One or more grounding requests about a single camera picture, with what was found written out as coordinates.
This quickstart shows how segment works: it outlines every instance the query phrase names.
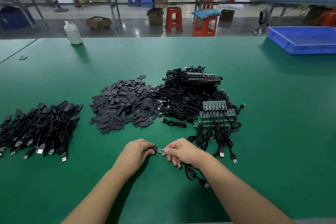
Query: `white plastic bottle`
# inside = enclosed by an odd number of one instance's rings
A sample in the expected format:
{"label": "white plastic bottle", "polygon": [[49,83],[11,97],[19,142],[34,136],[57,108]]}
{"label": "white plastic bottle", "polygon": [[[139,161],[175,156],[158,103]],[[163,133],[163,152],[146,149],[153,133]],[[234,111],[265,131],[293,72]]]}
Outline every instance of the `white plastic bottle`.
{"label": "white plastic bottle", "polygon": [[75,24],[65,21],[64,30],[66,35],[68,36],[70,43],[77,45],[83,42],[82,37]]}

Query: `blue cushion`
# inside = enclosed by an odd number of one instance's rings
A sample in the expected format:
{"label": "blue cushion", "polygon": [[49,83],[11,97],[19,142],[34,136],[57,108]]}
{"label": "blue cushion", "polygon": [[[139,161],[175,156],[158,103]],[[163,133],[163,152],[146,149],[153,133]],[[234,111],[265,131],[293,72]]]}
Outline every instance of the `blue cushion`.
{"label": "blue cushion", "polygon": [[222,15],[220,11],[217,11],[212,8],[197,10],[195,12],[192,12],[191,14],[195,15],[196,17],[200,19],[205,19],[211,16],[221,16]]}

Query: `person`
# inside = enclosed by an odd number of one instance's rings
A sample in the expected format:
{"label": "person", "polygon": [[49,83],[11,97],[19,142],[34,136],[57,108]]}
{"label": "person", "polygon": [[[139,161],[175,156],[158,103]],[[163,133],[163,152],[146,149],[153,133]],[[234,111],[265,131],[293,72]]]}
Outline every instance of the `person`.
{"label": "person", "polygon": [[[62,224],[105,223],[120,189],[140,168],[145,158],[154,154],[151,149],[153,146],[153,143],[144,139],[129,142],[113,167]],[[215,157],[186,139],[178,139],[168,144],[164,150],[168,161],[176,167],[181,168],[182,163],[187,163],[203,173],[233,223],[294,223]]]}

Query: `hand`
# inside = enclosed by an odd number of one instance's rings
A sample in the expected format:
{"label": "hand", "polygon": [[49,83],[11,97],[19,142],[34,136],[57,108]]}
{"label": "hand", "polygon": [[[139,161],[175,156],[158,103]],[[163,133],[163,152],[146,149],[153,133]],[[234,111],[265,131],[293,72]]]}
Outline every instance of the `hand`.
{"label": "hand", "polygon": [[181,168],[181,162],[191,164],[193,167],[198,168],[197,162],[200,155],[204,153],[201,149],[194,146],[191,142],[184,138],[180,138],[171,142],[165,148],[168,161],[172,161],[174,166]]}
{"label": "hand", "polygon": [[125,179],[129,179],[143,164],[149,154],[154,154],[154,150],[149,149],[154,144],[145,139],[138,139],[129,142],[120,153],[113,165]]}

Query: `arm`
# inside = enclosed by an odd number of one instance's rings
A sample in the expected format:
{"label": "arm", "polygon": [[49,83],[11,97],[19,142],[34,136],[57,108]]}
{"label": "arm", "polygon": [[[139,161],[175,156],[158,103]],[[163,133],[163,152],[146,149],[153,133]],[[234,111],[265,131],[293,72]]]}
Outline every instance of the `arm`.
{"label": "arm", "polygon": [[154,144],[138,139],[128,143],[113,167],[69,214],[62,224],[103,224],[125,182],[139,169]]}
{"label": "arm", "polygon": [[191,164],[204,174],[233,223],[294,223],[215,157],[186,139],[170,143],[165,152],[175,166]]}

